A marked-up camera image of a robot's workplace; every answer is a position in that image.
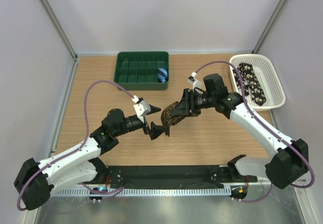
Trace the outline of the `black tie with gold keys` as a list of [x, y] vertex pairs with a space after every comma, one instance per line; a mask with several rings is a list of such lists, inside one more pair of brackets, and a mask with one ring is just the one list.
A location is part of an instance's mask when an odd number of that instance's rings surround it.
[[173, 110], [179, 105], [178, 101], [175, 101], [168, 105], [161, 113], [160, 119], [164, 128], [164, 133], [166, 136], [170, 136], [170, 127], [178, 124], [180, 121], [184, 120], [186, 116], [172, 116]]

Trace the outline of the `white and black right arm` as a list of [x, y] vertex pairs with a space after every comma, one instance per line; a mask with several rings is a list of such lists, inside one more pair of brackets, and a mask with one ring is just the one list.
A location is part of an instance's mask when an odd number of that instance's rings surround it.
[[227, 119], [239, 124], [265, 149], [269, 158], [252, 158], [240, 155], [233, 160], [233, 166], [227, 169], [227, 175], [234, 182], [246, 175], [267, 178], [279, 189], [292, 185], [309, 170], [308, 145], [302, 140], [293, 140], [279, 132], [275, 127], [252, 110], [237, 92], [229, 93], [219, 74], [210, 74], [203, 78], [205, 90], [193, 73], [188, 81], [193, 89], [186, 88], [183, 95], [171, 111], [171, 116], [196, 117], [205, 108], [214, 108]]

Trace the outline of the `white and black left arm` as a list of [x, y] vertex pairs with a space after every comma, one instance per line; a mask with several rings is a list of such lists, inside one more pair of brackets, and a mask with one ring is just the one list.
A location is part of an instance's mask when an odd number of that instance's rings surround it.
[[146, 116], [161, 111], [143, 98], [134, 97], [135, 114], [126, 117], [119, 108], [107, 113], [101, 125], [92, 133], [86, 132], [79, 144], [40, 161], [30, 158], [23, 162], [14, 181], [19, 196], [20, 211], [34, 210], [46, 203], [51, 195], [61, 189], [85, 182], [103, 183], [107, 168], [100, 156], [118, 145], [117, 137], [143, 130], [151, 140], [163, 133], [163, 128], [149, 124]]

